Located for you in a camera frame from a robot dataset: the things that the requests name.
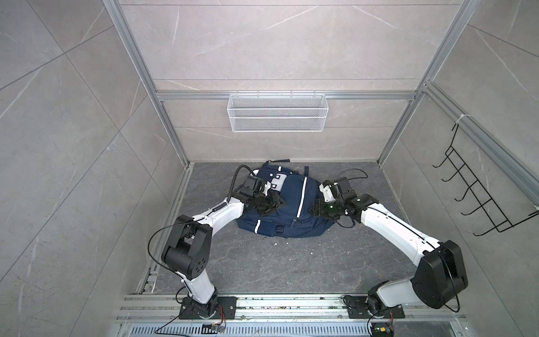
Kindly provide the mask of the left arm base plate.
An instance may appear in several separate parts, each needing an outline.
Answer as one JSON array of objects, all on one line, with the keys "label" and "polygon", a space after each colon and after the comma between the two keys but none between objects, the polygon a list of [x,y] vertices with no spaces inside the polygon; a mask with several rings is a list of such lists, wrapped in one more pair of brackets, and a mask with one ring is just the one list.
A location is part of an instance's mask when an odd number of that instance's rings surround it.
[{"label": "left arm base plate", "polygon": [[237,310],[237,297],[218,296],[211,298],[206,304],[201,304],[189,296],[182,300],[180,320],[232,320]]}]

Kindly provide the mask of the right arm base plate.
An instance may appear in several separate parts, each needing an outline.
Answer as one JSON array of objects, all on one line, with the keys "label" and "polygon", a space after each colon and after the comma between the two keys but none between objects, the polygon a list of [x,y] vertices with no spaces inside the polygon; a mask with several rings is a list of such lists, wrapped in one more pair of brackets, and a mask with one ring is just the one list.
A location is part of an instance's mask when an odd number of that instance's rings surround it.
[{"label": "right arm base plate", "polygon": [[350,319],[367,319],[370,317],[384,319],[392,317],[394,319],[405,318],[404,310],[401,306],[386,307],[373,296],[345,295],[342,297],[342,301]]}]

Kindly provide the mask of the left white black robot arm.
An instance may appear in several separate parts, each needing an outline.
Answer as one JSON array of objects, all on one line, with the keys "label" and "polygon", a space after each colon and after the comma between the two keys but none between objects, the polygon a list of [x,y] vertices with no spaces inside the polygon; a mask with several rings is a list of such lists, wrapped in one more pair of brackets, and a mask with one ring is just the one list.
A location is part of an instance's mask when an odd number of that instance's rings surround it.
[{"label": "left white black robot arm", "polygon": [[218,205],[193,217],[179,216],[171,226],[161,262],[181,277],[192,300],[200,305],[213,303],[217,290],[206,272],[213,235],[249,211],[265,216],[284,205],[271,183],[249,175]]}]

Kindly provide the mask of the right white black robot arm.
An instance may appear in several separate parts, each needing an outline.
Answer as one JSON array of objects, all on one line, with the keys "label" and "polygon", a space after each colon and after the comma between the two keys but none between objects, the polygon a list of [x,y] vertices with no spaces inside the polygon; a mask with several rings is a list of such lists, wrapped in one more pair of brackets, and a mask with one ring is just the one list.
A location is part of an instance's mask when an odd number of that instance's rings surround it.
[{"label": "right white black robot arm", "polygon": [[455,242],[441,242],[415,229],[372,196],[358,195],[345,177],[324,181],[319,190],[323,198],[313,205],[315,216],[328,220],[347,216],[375,230],[416,267],[411,277],[382,282],[369,290],[366,307],[374,317],[381,317],[400,305],[423,303],[440,309],[467,288],[462,250]]}]

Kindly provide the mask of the navy blue backpack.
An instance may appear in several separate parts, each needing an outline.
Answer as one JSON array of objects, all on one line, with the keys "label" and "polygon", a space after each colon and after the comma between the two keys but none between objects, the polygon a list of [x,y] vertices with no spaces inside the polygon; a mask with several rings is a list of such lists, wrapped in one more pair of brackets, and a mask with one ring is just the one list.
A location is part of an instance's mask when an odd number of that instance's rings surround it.
[{"label": "navy blue backpack", "polygon": [[241,229],[267,237],[308,238],[324,234],[334,224],[311,213],[323,195],[308,166],[300,172],[266,162],[254,173],[270,184],[281,204],[265,215],[256,209],[247,211],[237,219]]}]

